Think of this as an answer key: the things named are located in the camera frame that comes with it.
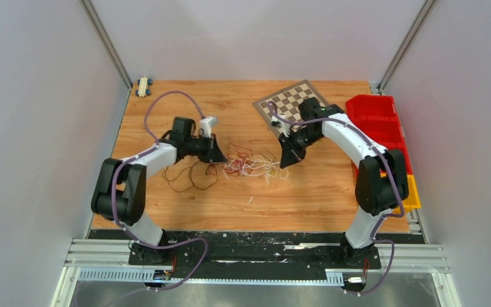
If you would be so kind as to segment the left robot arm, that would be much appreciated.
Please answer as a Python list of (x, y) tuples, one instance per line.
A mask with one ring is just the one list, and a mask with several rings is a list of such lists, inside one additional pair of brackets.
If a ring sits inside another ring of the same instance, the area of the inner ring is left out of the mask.
[(102, 162), (91, 199), (91, 211), (114, 222), (140, 246), (155, 265), (169, 259), (170, 245), (166, 231), (146, 213), (147, 180), (159, 171), (180, 162), (186, 156), (200, 162), (226, 162), (226, 157), (212, 132), (218, 119), (207, 116), (195, 122), (176, 117), (173, 126), (148, 149), (124, 159), (108, 158)]

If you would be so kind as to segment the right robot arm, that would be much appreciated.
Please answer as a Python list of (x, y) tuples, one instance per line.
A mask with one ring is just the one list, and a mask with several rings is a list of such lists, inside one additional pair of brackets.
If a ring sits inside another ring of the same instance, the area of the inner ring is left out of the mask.
[(272, 122), (282, 133), (280, 167), (301, 162), (307, 147), (322, 138), (330, 139), (352, 160), (358, 169), (355, 198), (359, 208), (340, 243), (343, 264), (355, 267), (364, 260), (375, 243), (375, 236), (395, 209), (403, 208), (409, 195), (405, 156), (401, 150), (389, 150), (367, 136), (335, 104), (321, 106), (316, 98), (299, 104), (299, 122), (278, 115), (275, 103), (269, 103)]

